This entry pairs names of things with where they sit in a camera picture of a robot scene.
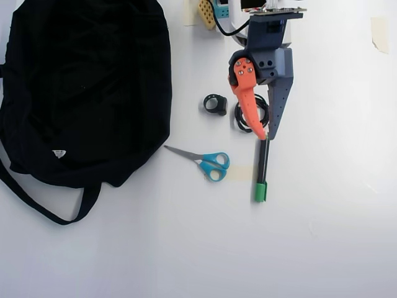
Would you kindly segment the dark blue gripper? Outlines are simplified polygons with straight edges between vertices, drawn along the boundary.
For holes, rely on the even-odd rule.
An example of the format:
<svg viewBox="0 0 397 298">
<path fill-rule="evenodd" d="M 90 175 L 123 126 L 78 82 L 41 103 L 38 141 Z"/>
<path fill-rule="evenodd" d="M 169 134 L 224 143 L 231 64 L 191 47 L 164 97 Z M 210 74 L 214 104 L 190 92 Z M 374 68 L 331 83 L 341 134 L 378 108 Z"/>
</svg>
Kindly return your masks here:
<svg viewBox="0 0 397 298">
<path fill-rule="evenodd" d="M 269 139 L 273 140 L 293 84 L 292 49 L 283 44 L 287 22 L 302 13 L 278 13 L 249 18 L 244 48 L 230 59 L 229 82 L 248 127 L 259 140 L 266 139 L 259 119 L 255 86 L 268 84 Z"/>
</svg>

